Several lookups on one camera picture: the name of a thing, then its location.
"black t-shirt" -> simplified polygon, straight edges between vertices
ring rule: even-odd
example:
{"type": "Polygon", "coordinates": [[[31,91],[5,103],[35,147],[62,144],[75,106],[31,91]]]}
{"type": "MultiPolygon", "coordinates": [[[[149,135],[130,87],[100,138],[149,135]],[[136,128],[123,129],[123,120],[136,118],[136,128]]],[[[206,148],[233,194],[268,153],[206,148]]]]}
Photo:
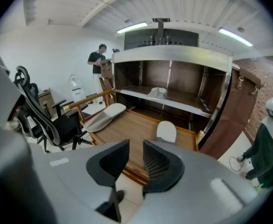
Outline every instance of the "black t-shirt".
{"type": "MultiPolygon", "coordinates": [[[[105,56],[103,54],[99,54],[96,51],[92,52],[89,56],[88,62],[96,62],[98,59],[105,60],[105,56]]],[[[101,68],[98,65],[93,65],[93,74],[101,74],[101,68]]]]}

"wooden railing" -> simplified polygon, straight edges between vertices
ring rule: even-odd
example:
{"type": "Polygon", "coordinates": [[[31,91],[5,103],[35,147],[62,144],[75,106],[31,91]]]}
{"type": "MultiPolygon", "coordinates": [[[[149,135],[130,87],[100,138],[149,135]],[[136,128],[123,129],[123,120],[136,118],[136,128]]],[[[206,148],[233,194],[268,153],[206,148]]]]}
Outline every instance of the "wooden railing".
{"type": "Polygon", "coordinates": [[[79,112],[79,115],[80,115],[80,117],[81,117],[81,125],[83,126],[83,124],[84,124],[88,119],[90,119],[91,117],[93,117],[93,116],[96,115],[97,113],[94,114],[94,115],[89,116],[88,118],[85,118],[84,115],[83,115],[83,113],[82,113],[82,109],[81,109],[80,105],[85,104],[85,103],[87,103],[87,102],[89,102],[89,101],[91,101],[91,100],[93,100],[93,99],[95,99],[95,98],[98,98],[98,97],[100,97],[100,96],[103,97],[103,96],[105,95],[106,100],[107,100],[107,106],[109,106],[109,94],[113,94],[113,93],[114,93],[114,89],[108,90],[108,91],[105,91],[105,92],[102,92],[102,93],[100,93],[100,94],[92,95],[92,96],[90,96],[90,97],[87,97],[87,98],[82,99],[82,100],[80,100],[80,101],[78,101],[78,102],[75,102],[75,103],[71,103],[71,104],[66,105],[66,106],[63,107],[64,112],[66,113],[66,112],[70,111],[71,109],[77,108],[77,110],[78,110],[78,112],[79,112]]]}

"fluorescent light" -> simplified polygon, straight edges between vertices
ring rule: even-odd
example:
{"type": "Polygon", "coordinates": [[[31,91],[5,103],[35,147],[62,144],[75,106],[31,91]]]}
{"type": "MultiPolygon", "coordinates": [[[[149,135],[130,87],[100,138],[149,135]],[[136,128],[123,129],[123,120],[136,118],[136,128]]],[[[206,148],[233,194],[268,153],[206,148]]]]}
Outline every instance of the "fluorescent light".
{"type": "Polygon", "coordinates": [[[146,22],[141,22],[139,24],[135,24],[135,25],[132,25],[132,26],[129,26],[129,27],[126,27],[126,28],[122,28],[122,29],[118,30],[117,33],[124,33],[124,32],[127,32],[127,31],[131,31],[133,29],[146,27],[147,25],[148,24],[146,22]]]}
{"type": "Polygon", "coordinates": [[[227,31],[227,30],[225,30],[223,28],[219,29],[218,32],[220,32],[222,34],[225,34],[225,35],[228,35],[228,36],[230,36],[230,37],[238,40],[239,42],[242,42],[243,44],[245,44],[248,47],[252,47],[253,46],[249,41],[245,40],[241,36],[238,36],[238,35],[234,34],[233,32],[227,31]]]}

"floor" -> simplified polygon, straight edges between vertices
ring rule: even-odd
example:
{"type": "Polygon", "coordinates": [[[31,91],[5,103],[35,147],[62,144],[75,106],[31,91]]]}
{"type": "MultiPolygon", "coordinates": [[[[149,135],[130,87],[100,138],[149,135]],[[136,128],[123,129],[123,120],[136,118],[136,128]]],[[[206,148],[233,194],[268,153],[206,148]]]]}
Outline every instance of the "floor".
{"type": "MultiPolygon", "coordinates": [[[[103,108],[105,108],[104,103],[101,105],[99,103],[94,103],[94,104],[90,104],[87,108],[85,108],[83,112],[88,114],[94,114],[102,110],[103,108]]],[[[91,141],[91,138],[88,133],[85,134],[83,138],[85,140],[91,141]]],[[[27,138],[27,140],[30,143],[36,143],[35,139],[27,138]]],[[[251,144],[248,138],[242,132],[241,135],[238,137],[238,139],[235,141],[235,143],[218,161],[222,163],[223,165],[225,165],[230,170],[232,170],[231,167],[233,167],[233,169],[235,170],[238,170],[240,168],[239,163],[237,163],[233,158],[231,158],[230,160],[231,166],[230,166],[229,159],[231,156],[236,158],[237,156],[243,154],[250,147],[250,145],[251,144]]],[[[76,148],[81,149],[81,148],[88,148],[88,147],[92,147],[92,146],[82,143],[81,145],[78,145],[76,148]]],[[[71,149],[72,149],[72,144],[65,146],[65,150],[71,150],[71,149]]],[[[61,152],[59,148],[51,146],[50,144],[48,145],[48,150],[52,153],[61,152]]],[[[247,172],[250,169],[252,169],[252,165],[246,161],[241,171],[247,172]]],[[[253,180],[251,184],[256,187],[258,185],[258,182],[257,180],[253,180]]],[[[142,187],[132,182],[125,176],[120,175],[120,177],[116,181],[116,189],[124,190],[125,192],[125,197],[123,201],[119,204],[119,209],[120,209],[120,213],[122,217],[121,223],[127,223],[129,219],[137,212],[139,206],[142,205],[143,203],[142,187]]]]}

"brick wall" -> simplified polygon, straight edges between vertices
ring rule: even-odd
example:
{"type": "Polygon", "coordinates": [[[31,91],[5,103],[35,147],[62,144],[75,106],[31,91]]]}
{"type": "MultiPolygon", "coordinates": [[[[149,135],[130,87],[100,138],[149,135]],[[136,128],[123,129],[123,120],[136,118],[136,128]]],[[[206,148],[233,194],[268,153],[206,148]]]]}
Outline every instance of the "brick wall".
{"type": "Polygon", "coordinates": [[[258,93],[250,121],[246,125],[246,131],[255,139],[262,119],[268,115],[265,103],[273,97],[273,56],[243,59],[233,62],[240,66],[240,68],[260,78],[263,84],[263,88],[258,93]]]}

